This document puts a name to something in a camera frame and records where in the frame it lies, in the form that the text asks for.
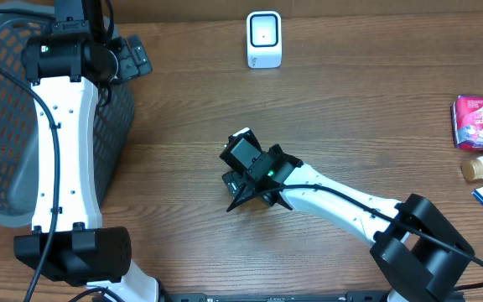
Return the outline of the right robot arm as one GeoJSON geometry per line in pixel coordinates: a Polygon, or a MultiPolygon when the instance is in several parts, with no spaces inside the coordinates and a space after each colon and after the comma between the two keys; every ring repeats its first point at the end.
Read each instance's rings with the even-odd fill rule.
{"type": "Polygon", "coordinates": [[[428,199],[376,197],[334,181],[286,154],[279,145],[263,150],[250,128],[228,138],[222,176],[233,196],[231,209],[258,198],[324,219],[369,247],[391,285],[390,301],[446,301],[474,254],[428,199]]]}

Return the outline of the purple red tissue pack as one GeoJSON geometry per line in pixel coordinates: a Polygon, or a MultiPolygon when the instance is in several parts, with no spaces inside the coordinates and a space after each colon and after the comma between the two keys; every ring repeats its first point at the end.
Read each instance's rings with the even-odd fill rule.
{"type": "Polygon", "coordinates": [[[483,150],[483,96],[459,96],[451,106],[454,145],[483,150]]]}

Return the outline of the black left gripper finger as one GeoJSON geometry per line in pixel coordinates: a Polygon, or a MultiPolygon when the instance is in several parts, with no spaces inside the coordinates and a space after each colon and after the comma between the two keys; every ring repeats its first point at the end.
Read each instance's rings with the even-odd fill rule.
{"type": "Polygon", "coordinates": [[[132,56],[129,44],[123,37],[112,39],[107,48],[116,56],[118,70],[112,82],[127,82],[140,75],[136,60],[132,56]]]}
{"type": "Polygon", "coordinates": [[[136,67],[139,75],[145,76],[153,71],[153,66],[148,58],[142,40],[138,35],[134,34],[127,38],[132,56],[135,59],[136,67]]]}

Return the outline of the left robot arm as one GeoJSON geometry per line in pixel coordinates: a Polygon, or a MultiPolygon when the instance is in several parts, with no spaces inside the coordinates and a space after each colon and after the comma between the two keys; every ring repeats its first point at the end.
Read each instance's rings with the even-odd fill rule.
{"type": "Polygon", "coordinates": [[[138,76],[122,68],[127,46],[112,37],[101,1],[58,1],[47,35],[23,51],[38,123],[39,178],[32,231],[15,256],[36,277],[98,293],[107,301],[162,301],[160,283],[132,260],[128,230],[104,227],[94,179],[99,89],[138,76]]]}

